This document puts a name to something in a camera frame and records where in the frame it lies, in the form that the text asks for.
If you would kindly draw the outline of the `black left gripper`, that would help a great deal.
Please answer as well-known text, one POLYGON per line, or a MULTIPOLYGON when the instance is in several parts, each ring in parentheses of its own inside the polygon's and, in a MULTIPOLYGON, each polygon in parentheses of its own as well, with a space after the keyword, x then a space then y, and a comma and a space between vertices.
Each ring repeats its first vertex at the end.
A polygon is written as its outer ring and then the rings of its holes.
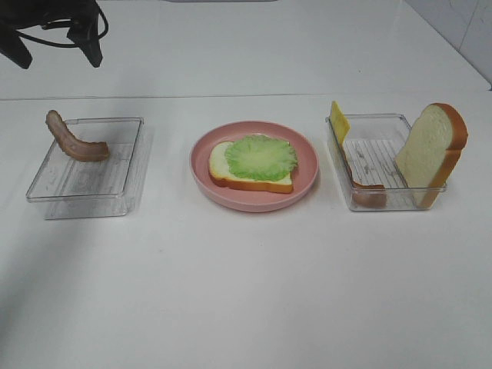
MULTIPOLYGON (((103 59, 98 37, 99 11, 96 1, 1 1, 1 23, 15 30, 38 25, 44 30, 67 28, 67 37, 98 68, 103 59)), ((23 69, 32 63, 30 52, 12 30, 1 30, 1 53, 23 69)))

